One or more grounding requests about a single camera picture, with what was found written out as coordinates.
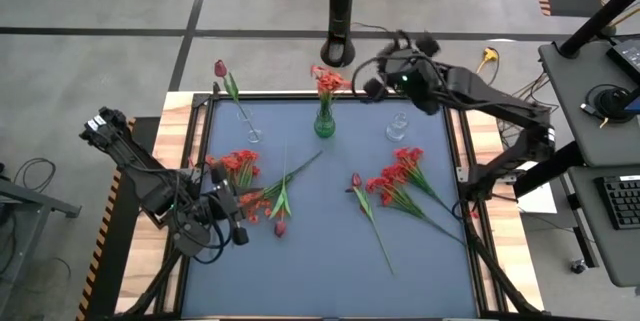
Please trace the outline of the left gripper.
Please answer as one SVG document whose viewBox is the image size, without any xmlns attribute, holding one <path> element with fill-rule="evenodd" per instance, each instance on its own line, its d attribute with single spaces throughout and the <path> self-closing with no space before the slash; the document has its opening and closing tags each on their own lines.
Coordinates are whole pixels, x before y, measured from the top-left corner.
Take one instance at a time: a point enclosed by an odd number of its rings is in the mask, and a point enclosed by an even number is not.
<svg viewBox="0 0 640 321">
<path fill-rule="evenodd" d="M 238 199 L 249 193 L 247 188 L 235 188 L 229 179 L 223 164 L 213 164 L 209 167 L 208 175 L 213 189 L 203 194 L 209 202 L 212 216 L 216 220 L 226 219 L 231 227 L 230 236 L 237 246 L 249 242 L 248 232 L 241 222 L 245 217 L 253 214 L 250 206 L 240 206 Z"/>
</svg>

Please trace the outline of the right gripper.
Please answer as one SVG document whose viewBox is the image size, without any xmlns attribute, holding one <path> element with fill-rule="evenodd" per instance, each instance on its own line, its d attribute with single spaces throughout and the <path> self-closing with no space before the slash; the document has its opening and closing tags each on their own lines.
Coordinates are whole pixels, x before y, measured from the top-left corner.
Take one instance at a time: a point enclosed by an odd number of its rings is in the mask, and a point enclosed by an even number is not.
<svg viewBox="0 0 640 321">
<path fill-rule="evenodd" d="M 428 115 L 437 113 L 448 101 L 441 72 L 432 61 L 439 51 L 430 33 L 412 40 L 404 30 L 396 30 L 395 42 L 386 44 L 374 58 L 378 78 L 364 84 L 364 103 L 381 102 L 393 90 Z"/>
</svg>

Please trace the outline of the orange artificial flower bunch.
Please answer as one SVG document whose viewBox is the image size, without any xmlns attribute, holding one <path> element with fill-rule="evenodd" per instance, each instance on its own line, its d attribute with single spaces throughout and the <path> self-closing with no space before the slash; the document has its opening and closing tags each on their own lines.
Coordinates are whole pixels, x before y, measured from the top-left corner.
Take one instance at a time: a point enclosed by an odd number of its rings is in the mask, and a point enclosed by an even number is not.
<svg viewBox="0 0 640 321">
<path fill-rule="evenodd" d="M 258 158 L 258 153 L 244 149 L 232 151 L 230 154 L 220 158 L 207 155 L 205 163 L 210 167 L 215 163 L 221 163 L 235 186 L 249 187 L 253 178 L 260 174 L 260 168 L 256 165 Z"/>
<path fill-rule="evenodd" d="M 316 82 L 320 100 L 320 114 L 327 116 L 331 112 L 331 106 L 336 94 L 350 89 L 351 82 L 329 68 L 316 65 L 311 67 L 311 76 Z"/>
<path fill-rule="evenodd" d="M 321 155 L 322 151 L 318 151 L 302 165 L 300 165 L 293 171 L 288 172 L 287 192 L 288 185 L 296 178 L 296 176 L 304 171 L 308 166 L 310 166 Z M 245 194 L 241 197 L 240 205 L 250 206 L 253 210 L 253 214 L 248 217 L 250 222 L 257 223 L 259 221 L 259 216 L 257 215 L 259 209 L 263 209 L 265 212 L 265 216 L 272 219 L 271 214 L 275 206 L 278 194 L 280 192 L 280 183 L 282 177 L 278 181 L 274 182 L 271 186 L 260 188 L 258 191 L 249 192 L 248 194 Z"/>
</svg>

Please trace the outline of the dark red artificial tulip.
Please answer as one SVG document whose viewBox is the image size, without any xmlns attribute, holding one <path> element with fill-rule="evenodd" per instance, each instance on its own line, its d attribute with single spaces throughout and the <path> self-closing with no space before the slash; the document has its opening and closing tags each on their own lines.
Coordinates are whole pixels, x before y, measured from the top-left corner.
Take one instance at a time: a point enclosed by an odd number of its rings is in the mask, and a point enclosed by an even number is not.
<svg viewBox="0 0 640 321">
<path fill-rule="evenodd" d="M 384 246 L 384 242 L 382 240 L 382 237 L 379 233 L 377 224 L 376 224 L 376 219 L 374 216 L 374 212 L 373 212 L 373 208 L 371 206 L 371 203 L 368 200 L 368 197 L 366 195 L 366 192 L 364 190 L 363 187 L 363 182 L 362 179 L 360 177 L 360 175 L 358 173 L 353 173 L 351 176 L 351 181 L 350 181 L 350 187 L 346 190 L 347 193 L 354 193 L 358 199 L 358 203 L 359 203 L 359 208 L 361 210 L 361 212 L 366 216 L 366 218 L 369 220 L 369 222 L 372 225 L 372 228 L 374 230 L 374 233 L 376 235 L 376 238 L 378 240 L 378 243 L 380 245 L 380 248 L 382 250 L 382 253 L 384 255 L 385 261 L 387 263 L 387 266 L 389 267 L 389 270 L 391 272 L 392 275 L 395 274 L 395 270 L 394 267 L 392 265 L 392 262 L 390 260 L 389 254 Z"/>
<path fill-rule="evenodd" d="M 275 206 L 273 208 L 271 218 L 276 217 L 277 221 L 274 224 L 274 234 L 276 237 L 281 238 L 286 233 L 286 221 L 285 218 L 291 215 L 289 197 L 287 192 L 287 158 L 288 158 L 288 144 L 284 143 L 283 154 L 283 177 L 280 183 L 280 192 L 276 199 Z"/>
<path fill-rule="evenodd" d="M 239 109 L 239 107 L 242 106 L 239 100 L 239 89 L 232 73 L 227 69 L 225 63 L 222 60 L 217 60 L 214 63 L 213 70 L 214 74 L 222 79 L 227 94 L 232 98 Z"/>
</svg>

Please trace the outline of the slim clear glass vase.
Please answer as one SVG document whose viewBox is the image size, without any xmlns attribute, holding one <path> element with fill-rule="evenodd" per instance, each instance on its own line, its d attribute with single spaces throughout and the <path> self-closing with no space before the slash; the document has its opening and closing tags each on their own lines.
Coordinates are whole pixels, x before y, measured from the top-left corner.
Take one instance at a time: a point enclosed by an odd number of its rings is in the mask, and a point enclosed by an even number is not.
<svg viewBox="0 0 640 321">
<path fill-rule="evenodd" d="M 248 128 L 248 141 L 250 143 L 259 143 L 262 140 L 262 131 L 257 129 L 253 124 L 253 113 L 249 108 L 240 106 L 237 113 L 238 119 L 245 123 Z"/>
</svg>

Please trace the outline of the ribbed clear glass vase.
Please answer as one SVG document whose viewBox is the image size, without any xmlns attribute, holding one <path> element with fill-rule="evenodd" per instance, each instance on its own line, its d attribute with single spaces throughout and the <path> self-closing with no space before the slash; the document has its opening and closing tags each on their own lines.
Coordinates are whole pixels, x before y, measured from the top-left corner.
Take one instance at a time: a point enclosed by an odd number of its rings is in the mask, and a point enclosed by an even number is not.
<svg viewBox="0 0 640 321">
<path fill-rule="evenodd" d="M 404 112 L 394 115 L 392 121 L 386 127 L 386 137 L 393 142 L 400 142 L 405 138 L 408 128 L 408 118 Z"/>
</svg>

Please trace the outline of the green glass vase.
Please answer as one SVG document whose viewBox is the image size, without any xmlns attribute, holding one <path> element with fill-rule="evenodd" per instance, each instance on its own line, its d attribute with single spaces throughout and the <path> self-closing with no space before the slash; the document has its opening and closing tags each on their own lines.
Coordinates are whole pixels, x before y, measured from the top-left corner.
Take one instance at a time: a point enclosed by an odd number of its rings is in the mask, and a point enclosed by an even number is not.
<svg viewBox="0 0 640 321">
<path fill-rule="evenodd" d="M 331 137 L 336 130 L 336 123 L 330 107 L 321 107 L 314 121 L 314 131 L 320 138 Z"/>
</svg>

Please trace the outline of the yellow power plug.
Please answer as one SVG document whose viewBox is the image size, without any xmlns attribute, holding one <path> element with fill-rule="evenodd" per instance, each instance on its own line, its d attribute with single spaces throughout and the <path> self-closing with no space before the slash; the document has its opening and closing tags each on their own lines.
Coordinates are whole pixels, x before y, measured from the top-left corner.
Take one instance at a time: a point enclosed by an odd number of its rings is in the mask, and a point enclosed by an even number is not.
<svg viewBox="0 0 640 321">
<path fill-rule="evenodd" d="M 500 58 L 499 51 L 493 47 L 487 46 L 483 50 L 482 60 L 476 67 L 475 73 L 480 74 L 485 66 L 489 64 L 494 64 L 495 65 L 494 71 L 490 81 L 488 82 L 488 85 L 491 86 L 495 82 L 497 75 L 499 73 L 500 62 L 501 62 L 501 58 Z"/>
</svg>

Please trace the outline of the grey desk top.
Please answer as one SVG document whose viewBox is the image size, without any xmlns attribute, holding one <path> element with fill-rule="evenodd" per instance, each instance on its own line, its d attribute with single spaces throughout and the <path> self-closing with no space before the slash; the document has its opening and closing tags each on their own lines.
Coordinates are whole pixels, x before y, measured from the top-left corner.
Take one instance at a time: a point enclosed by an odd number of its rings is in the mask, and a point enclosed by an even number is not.
<svg viewBox="0 0 640 321">
<path fill-rule="evenodd" d="M 609 59 L 609 48 L 607 42 L 589 43 L 575 58 L 561 56 L 553 44 L 539 47 L 538 52 L 584 162 L 593 167 L 640 165 L 637 120 L 600 127 L 594 117 L 580 110 L 588 91 L 597 85 L 637 87 Z"/>
</svg>

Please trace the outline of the grey metal stand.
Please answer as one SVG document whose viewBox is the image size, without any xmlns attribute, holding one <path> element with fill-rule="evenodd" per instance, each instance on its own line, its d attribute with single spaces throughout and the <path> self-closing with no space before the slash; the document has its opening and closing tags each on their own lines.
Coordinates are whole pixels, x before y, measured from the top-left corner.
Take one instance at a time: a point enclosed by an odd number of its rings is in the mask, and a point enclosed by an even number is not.
<svg viewBox="0 0 640 321">
<path fill-rule="evenodd" d="M 30 285 L 27 269 L 43 234 L 48 217 L 60 212 L 77 218 L 81 208 L 17 184 L 3 174 L 0 163 L 0 314 L 14 293 L 39 295 L 57 288 L 53 282 Z"/>
</svg>

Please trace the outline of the black desk support beam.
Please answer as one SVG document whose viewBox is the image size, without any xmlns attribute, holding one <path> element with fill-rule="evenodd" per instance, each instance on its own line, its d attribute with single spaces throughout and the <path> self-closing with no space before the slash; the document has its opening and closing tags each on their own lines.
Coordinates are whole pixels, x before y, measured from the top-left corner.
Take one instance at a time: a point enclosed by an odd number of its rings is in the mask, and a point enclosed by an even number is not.
<svg viewBox="0 0 640 321">
<path fill-rule="evenodd" d="M 581 166 L 584 159 L 576 141 L 556 151 L 548 160 L 538 163 L 520 176 L 513 185 L 517 198 L 564 174 L 570 167 Z"/>
</svg>

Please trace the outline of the black slanted stand pole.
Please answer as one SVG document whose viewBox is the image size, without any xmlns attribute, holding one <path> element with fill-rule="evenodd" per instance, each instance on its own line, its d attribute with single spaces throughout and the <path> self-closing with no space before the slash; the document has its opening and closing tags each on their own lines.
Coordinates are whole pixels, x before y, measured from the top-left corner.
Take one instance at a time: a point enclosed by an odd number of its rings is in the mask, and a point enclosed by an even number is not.
<svg viewBox="0 0 640 321">
<path fill-rule="evenodd" d="M 634 1 L 636 0 L 609 0 L 566 41 L 556 45 L 556 50 L 565 58 L 575 58 L 582 46 L 590 42 Z"/>
</svg>

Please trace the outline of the white paper sheet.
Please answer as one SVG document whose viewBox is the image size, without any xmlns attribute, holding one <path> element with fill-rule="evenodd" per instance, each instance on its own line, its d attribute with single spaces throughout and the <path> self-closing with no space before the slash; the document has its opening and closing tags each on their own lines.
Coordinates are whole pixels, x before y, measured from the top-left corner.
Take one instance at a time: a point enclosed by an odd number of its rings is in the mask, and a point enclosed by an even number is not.
<svg viewBox="0 0 640 321">
<path fill-rule="evenodd" d="M 516 200 L 522 213 L 557 213 L 552 188 L 549 182 L 538 186 L 524 195 L 517 196 Z"/>
</svg>

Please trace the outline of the black round desk device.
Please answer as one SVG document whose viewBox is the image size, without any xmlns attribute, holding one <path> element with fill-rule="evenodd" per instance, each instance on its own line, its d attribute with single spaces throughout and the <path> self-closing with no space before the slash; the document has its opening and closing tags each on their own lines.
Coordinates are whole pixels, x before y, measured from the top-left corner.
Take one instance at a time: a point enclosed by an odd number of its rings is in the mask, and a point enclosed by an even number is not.
<svg viewBox="0 0 640 321">
<path fill-rule="evenodd" d="M 596 85 L 587 92 L 580 109 L 597 119 L 600 128 L 627 123 L 640 116 L 640 87 L 628 90 L 613 84 Z"/>
</svg>

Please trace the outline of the black laptop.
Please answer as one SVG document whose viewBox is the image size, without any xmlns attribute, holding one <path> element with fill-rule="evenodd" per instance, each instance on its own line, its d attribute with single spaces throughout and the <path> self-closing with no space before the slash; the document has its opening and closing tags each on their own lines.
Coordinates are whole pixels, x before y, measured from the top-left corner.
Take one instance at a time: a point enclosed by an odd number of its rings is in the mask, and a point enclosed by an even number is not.
<svg viewBox="0 0 640 321">
<path fill-rule="evenodd" d="M 608 58 L 640 86 L 640 40 L 626 40 L 612 46 Z"/>
</svg>

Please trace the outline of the black keyboard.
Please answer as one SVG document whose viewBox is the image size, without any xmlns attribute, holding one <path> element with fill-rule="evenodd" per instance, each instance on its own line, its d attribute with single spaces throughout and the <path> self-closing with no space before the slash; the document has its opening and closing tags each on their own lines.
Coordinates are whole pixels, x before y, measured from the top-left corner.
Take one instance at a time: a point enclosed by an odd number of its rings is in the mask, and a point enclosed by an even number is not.
<svg viewBox="0 0 640 321">
<path fill-rule="evenodd" d="M 598 177 L 594 183 L 612 226 L 640 229 L 640 175 Z"/>
</svg>

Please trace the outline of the black desk leg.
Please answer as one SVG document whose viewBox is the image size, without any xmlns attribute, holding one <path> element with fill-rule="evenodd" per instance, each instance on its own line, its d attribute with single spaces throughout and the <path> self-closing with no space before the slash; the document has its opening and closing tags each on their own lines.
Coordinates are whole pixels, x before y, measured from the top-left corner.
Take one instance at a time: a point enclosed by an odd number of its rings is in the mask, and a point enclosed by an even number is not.
<svg viewBox="0 0 640 321">
<path fill-rule="evenodd" d="M 565 192 L 566 201 L 575 220 L 575 225 L 572 227 L 571 231 L 574 233 L 579 249 L 582 253 L 581 259 L 584 259 L 586 261 L 589 269 L 598 268 L 599 262 L 593 248 L 593 242 L 589 238 L 587 228 L 580 216 L 581 206 L 579 204 L 577 196 L 569 187 L 568 181 L 565 176 L 560 177 L 560 183 L 562 185 L 563 191 Z"/>
</svg>

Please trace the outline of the grey keyboard tray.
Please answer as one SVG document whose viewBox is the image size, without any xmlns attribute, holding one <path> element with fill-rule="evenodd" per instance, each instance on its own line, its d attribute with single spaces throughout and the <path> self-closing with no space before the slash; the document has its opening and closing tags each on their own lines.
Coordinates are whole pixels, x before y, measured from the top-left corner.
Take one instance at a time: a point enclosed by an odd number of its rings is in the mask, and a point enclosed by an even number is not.
<svg viewBox="0 0 640 321">
<path fill-rule="evenodd" d="M 640 229 L 616 230 L 594 183 L 598 177 L 640 175 L 640 166 L 571 167 L 568 175 L 611 282 L 640 286 Z"/>
</svg>

